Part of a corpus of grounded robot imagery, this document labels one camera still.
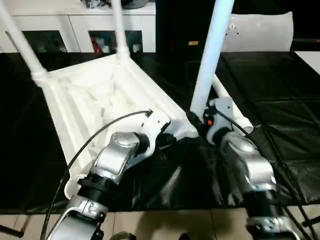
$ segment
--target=black cylinder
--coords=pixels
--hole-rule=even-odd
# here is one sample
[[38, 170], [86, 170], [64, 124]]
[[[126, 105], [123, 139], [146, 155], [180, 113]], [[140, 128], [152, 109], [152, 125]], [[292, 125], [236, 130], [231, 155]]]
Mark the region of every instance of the black cylinder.
[[110, 178], [94, 173], [89, 173], [87, 177], [80, 179], [78, 184], [81, 185], [79, 196], [91, 199], [106, 207], [109, 207], [112, 202], [112, 196], [118, 186]]
[[282, 208], [276, 205], [271, 191], [252, 191], [243, 194], [244, 207], [249, 218], [284, 216]]

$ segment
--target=black surface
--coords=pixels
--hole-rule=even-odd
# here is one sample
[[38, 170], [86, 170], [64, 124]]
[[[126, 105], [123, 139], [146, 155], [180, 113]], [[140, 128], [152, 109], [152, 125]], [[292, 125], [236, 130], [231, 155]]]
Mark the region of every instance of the black surface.
[[[93, 53], [41, 54], [49, 71], [101, 57]], [[153, 53], [133, 60], [184, 110], [188, 110], [199, 62]], [[41, 213], [66, 169], [43, 93], [19, 54], [0, 54], [0, 213]], [[288, 166], [305, 204], [319, 203], [320, 76], [293, 52], [222, 54], [217, 75], [255, 126], [252, 137], [268, 159]], [[111, 211], [237, 207], [228, 169], [203, 138], [183, 139], [128, 170]], [[292, 204], [281, 186], [281, 197]], [[65, 200], [63, 192], [59, 201]]]

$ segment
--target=white pole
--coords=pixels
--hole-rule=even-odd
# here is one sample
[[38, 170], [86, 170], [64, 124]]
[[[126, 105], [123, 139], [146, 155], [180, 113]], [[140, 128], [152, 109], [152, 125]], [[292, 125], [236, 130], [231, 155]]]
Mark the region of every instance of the white pole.
[[216, 0], [190, 110], [202, 121], [235, 0]]
[[121, 0], [111, 0], [111, 3], [115, 21], [116, 54], [124, 60], [130, 57], [130, 53], [122, 19]]
[[3, 3], [3, 0], [0, 0], [0, 17], [2, 18], [4, 24], [6, 25], [12, 40], [14, 41], [20, 54], [22, 55], [22, 58], [24, 59], [28, 68], [30, 69], [31, 74], [33, 76], [34, 75], [40, 76], [42, 74], [45, 74], [46, 70], [39, 62], [34, 51], [31, 49], [30, 45], [28, 44], [28, 41], [26, 40], [25, 36], [17, 27], [12, 16], [9, 14], [5, 4]]

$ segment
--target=white cabinet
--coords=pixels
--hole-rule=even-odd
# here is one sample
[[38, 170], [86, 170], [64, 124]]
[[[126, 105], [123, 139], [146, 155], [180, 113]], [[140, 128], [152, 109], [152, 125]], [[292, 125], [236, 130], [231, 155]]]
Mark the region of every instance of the white cabinet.
[[[67, 15], [14, 16], [35, 52], [79, 52], [79, 46]], [[6, 26], [0, 22], [0, 49], [16, 53]]]
[[[3, 0], [35, 52], [114, 52], [113, 11], [108, 6], [86, 8], [80, 0]], [[132, 52], [156, 51], [156, 3], [122, 11]], [[0, 52], [17, 49], [0, 21]]]
[[[81, 52], [94, 52], [92, 41], [97, 38], [103, 39], [110, 52], [115, 49], [115, 23], [112, 15], [74, 15], [70, 16], [70, 21]], [[141, 45], [143, 52], [156, 51], [154, 15], [124, 15], [123, 25], [129, 49], [138, 50]]]

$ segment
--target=glass cabinet door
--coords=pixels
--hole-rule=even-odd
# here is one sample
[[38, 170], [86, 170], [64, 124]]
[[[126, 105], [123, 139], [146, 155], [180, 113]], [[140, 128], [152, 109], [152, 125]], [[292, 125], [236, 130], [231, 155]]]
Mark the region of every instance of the glass cabinet door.
[[[67, 53], [66, 45], [58, 30], [56, 31], [22, 31], [35, 53]], [[18, 51], [10, 34], [6, 32], [14, 48]]]
[[[13, 20], [36, 53], [80, 52], [68, 16], [15, 16]], [[2, 22], [0, 48], [5, 53], [18, 52], [7, 27]]]
[[[95, 53], [112, 53], [117, 49], [115, 31], [89, 31], [93, 51]], [[125, 31], [126, 44], [130, 52], [143, 52], [141, 31]]]

